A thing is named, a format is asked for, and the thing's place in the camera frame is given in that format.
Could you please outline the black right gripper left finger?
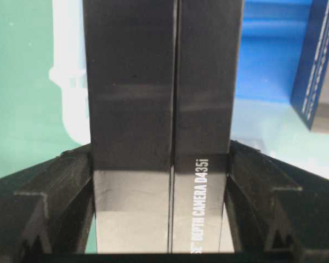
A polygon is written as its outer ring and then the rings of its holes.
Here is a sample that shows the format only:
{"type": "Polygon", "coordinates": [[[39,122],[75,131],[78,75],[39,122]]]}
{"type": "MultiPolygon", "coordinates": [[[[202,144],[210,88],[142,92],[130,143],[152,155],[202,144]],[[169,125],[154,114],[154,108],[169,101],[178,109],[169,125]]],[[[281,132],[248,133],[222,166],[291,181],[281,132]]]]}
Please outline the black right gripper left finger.
{"type": "Polygon", "coordinates": [[[94,212],[90,145],[0,178],[0,255],[78,254],[94,212]]]}

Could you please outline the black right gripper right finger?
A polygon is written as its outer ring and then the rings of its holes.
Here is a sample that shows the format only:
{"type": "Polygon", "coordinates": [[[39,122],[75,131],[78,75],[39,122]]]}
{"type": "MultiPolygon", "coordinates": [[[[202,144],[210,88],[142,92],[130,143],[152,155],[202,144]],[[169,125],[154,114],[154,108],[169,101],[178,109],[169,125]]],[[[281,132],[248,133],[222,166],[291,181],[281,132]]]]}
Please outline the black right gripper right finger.
{"type": "Polygon", "coordinates": [[[235,251],[329,255],[329,179],[232,141],[225,202],[235,251]]]}

